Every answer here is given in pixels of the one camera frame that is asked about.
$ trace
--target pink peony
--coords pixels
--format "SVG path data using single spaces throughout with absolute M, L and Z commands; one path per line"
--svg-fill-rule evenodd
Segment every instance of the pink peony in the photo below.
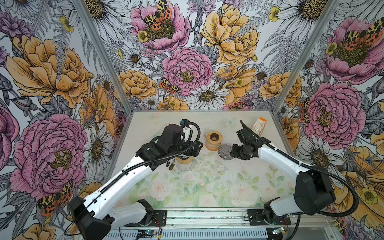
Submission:
M 320 84 L 310 98 L 308 115 L 309 123 L 304 124 L 306 135 L 323 139 L 335 150 L 352 143 L 366 120 L 357 89 L 347 83 Z
M 190 91 L 212 80 L 212 67 L 209 58 L 192 48 L 179 48 L 171 57 L 162 62 L 164 77 L 169 83 L 180 88 L 179 94 L 188 96 Z
M 15 143 L 16 168 L 10 178 L 12 191 L 31 194 L 37 200 L 60 192 L 69 181 L 77 187 L 84 177 L 83 127 L 65 114 L 26 127 Z
M 350 17 L 333 31 L 328 39 L 327 55 L 316 65 L 320 73 L 331 75 L 339 81 L 348 81 L 353 85 L 362 84 L 375 76 L 384 67 L 384 37 L 373 45 L 359 44 L 354 50 L 345 48 L 345 34 L 348 31 L 362 32 L 374 22 L 359 22 Z
M 152 54 L 174 51 L 180 46 L 185 46 L 188 42 L 190 33 L 190 22 L 188 17 L 184 18 L 184 15 L 180 13 L 180 9 L 177 4 L 173 6 L 170 1 L 167 1 L 167 3 L 168 7 L 172 11 L 170 22 L 165 23 L 167 25 L 167 30 L 158 30 L 157 32 L 159 35 L 152 37 L 149 32 L 152 31 L 151 27 L 148 27 L 147 29 L 147 25 L 144 23 L 143 19 L 146 16 L 155 15 L 155 12 L 157 11 L 157 4 L 155 4 L 154 7 L 148 5 L 147 8 L 140 6 L 140 8 L 131 9 L 131 25 L 133 26 L 131 30 L 134 34 L 138 34 L 140 31 L 146 31 L 148 40 L 143 42 L 143 44 Z
M 17 120 L 3 106 L 0 106 L 0 131 L 0 170 L 2 170 L 11 155 L 12 142 L 20 131 Z

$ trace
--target floral table surface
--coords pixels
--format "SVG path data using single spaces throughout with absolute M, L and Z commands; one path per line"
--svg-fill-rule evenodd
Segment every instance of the floral table surface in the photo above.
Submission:
M 293 179 L 260 159 L 224 161 L 202 148 L 190 171 L 165 165 L 138 182 L 117 207 L 146 199 L 153 207 L 260 207 L 293 194 Z

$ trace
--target purple flower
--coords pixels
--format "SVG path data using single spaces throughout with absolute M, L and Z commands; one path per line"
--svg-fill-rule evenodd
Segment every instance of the purple flower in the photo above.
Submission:
M 6 68 L 8 56 L 9 56 L 9 54 L 4 49 L 4 47 L 0 47 L 0 67 Z
M 366 120 L 359 92 L 347 83 L 320 84 L 310 97 L 308 115 L 309 123 L 304 124 L 307 136 L 315 135 L 335 150 L 352 143 Z
M 199 8 L 208 15 L 210 12 L 215 11 L 215 3 L 216 0 L 189 0 L 187 2 L 189 15 L 197 12 Z
M 360 223 L 351 216 L 346 217 L 346 233 L 348 240 L 371 240 L 370 234 L 360 226 Z
M 177 49 L 162 64 L 164 77 L 171 85 L 179 87 L 179 94 L 184 96 L 202 85 L 208 85 L 212 80 L 211 61 L 193 48 Z
M 131 9 L 132 33 L 138 35 L 139 40 L 152 54 L 174 51 L 180 46 L 185 46 L 189 39 L 190 22 L 188 17 L 184 18 L 177 4 L 173 6 L 170 1 L 167 3 L 172 11 L 172 16 L 170 20 L 165 20 L 160 30 L 153 30 L 143 21 L 146 16 L 155 14 L 157 4 L 154 7 L 144 8 L 140 6 L 140 8 Z
M 327 76 L 333 76 L 339 81 L 348 81 L 353 85 L 362 84 L 384 68 L 384 38 L 374 44 L 359 41 L 353 50 L 346 49 L 345 34 L 349 31 L 361 32 L 368 29 L 374 22 L 359 22 L 350 17 L 333 31 L 334 36 L 328 39 L 325 59 L 316 64 L 316 69 Z
M 17 168 L 10 178 L 12 191 L 38 200 L 60 192 L 69 181 L 77 187 L 85 173 L 81 166 L 87 140 L 83 127 L 65 114 L 26 127 L 14 146 Z
M 5 167 L 12 152 L 12 142 L 19 134 L 19 123 L 8 111 L 0 106 L 0 170 Z
M 245 0 L 225 0 L 224 4 L 233 5 L 234 8 L 240 9 L 244 6 Z
M 7 12 L 0 12 L 0 32 L 7 34 L 10 38 L 20 38 L 22 35 L 31 37 L 35 30 L 17 16 L 12 18 Z

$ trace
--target yellow peony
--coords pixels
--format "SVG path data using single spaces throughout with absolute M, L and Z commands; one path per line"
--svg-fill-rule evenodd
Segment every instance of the yellow peony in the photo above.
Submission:
M 267 79 L 268 84 L 264 84 L 260 87 L 260 97 L 271 99 L 276 95 L 281 93 L 285 83 L 288 81 L 290 72 L 285 72 L 283 74 L 276 74 Z M 298 76 L 293 87 L 290 89 L 285 102 L 290 108 L 293 108 L 299 99 L 301 98 L 301 86 L 303 84 L 302 77 Z
M 252 89 L 252 80 L 254 78 L 256 69 L 240 68 L 237 69 L 234 65 L 227 65 L 220 67 L 214 76 L 224 83 L 222 89 L 229 89 L 229 95 L 225 100 L 225 104 L 235 103 L 245 96 L 245 92 L 250 92 Z
M 144 100 L 144 98 L 155 96 L 158 93 L 156 82 L 143 72 L 123 71 L 118 75 L 118 78 L 128 99 L 133 96 Z M 116 98 L 119 98 L 116 90 L 113 93 Z
M 91 92 L 89 73 L 74 50 L 66 49 L 59 82 L 56 79 L 59 70 L 56 59 L 58 45 L 52 39 L 43 43 L 39 38 L 23 35 L 21 42 L 19 38 L 14 38 L 13 45 L 23 57 L 7 57 L 7 70 L 16 86 L 21 88 L 18 92 L 22 96 L 44 96 L 41 104 L 46 104 L 55 94 L 66 99 L 70 108 L 75 108 Z
M 55 232 L 56 227 L 50 226 L 49 223 L 45 224 L 44 227 L 39 223 L 35 223 L 14 240 L 55 240 Z
M 359 196 L 359 207 L 351 217 L 360 221 L 367 215 L 365 225 L 377 228 L 384 224 L 384 162 L 364 146 L 349 146 L 345 156 L 351 164 L 341 174 L 355 187 Z M 334 193 L 334 205 L 340 212 L 351 207 L 353 198 L 348 188 L 334 186 Z
M 291 116 L 284 118 L 281 122 L 281 127 L 283 128 L 284 134 L 288 139 L 288 142 L 293 151 L 296 150 L 300 142 L 300 129 L 299 129 L 299 119 Z
M 160 102 L 157 109 L 171 109 L 171 110 L 188 110 L 188 104 L 181 98 L 176 98 L 172 95 L 164 98 L 164 102 Z
M 97 88 L 92 91 L 92 97 L 87 96 L 79 109 L 80 123 L 86 127 L 96 123 L 100 126 L 101 122 L 107 126 L 109 133 L 114 136 L 115 132 L 115 117 L 113 113 L 112 101 L 107 97 L 107 90 L 97 85 Z
M 222 14 L 219 16 L 211 12 L 203 25 L 201 34 L 209 41 L 207 46 L 217 46 L 219 58 L 217 62 L 242 66 L 255 55 L 255 49 L 259 41 L 260 32 L 257 28 L 251 29 L 243 36 L 229 39 L 241 28 L 249 25 L 249 17 L 241 15 L 240 10 L 233 5 L 225 4 Z

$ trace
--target flower bud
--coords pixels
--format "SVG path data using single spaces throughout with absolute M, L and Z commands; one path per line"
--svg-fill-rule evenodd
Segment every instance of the flower bud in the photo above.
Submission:
M 377 98 L 379 94 L 384 93 L 384 77 L 375 82 L 372 86 L 372 97 Z
M 8 78 L 4 77 L 1 74 L 0 74 L 0 90 L 3 90 L 3 91 L 12 90 L 11 81 L 9 81 Z
M 380 135 L 384 131 L 384 124 L 379 121 L 370 122 L 368 129 L 372 134 Z
M 34 111 L 37 109 L 36 104 L 32 103 L 32 100 L 28 97 L 10 98 L 10 100 L 23 111 Z
M 201 35 L 201 33 L 199 33 L 198 31 L 195 31 L 195 35 L 194 35 L 195 42 L 201 44 L 201 39 L 203 39 L 203 35 Z

